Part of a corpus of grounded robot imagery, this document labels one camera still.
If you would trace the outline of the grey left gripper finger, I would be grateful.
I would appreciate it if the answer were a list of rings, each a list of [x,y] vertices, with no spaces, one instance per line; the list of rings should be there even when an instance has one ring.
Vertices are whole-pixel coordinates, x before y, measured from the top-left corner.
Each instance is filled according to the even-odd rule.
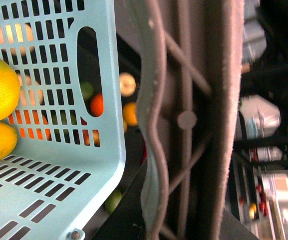
[[[132,0],[146,239],[217,240],[241,81],[242,0]]]

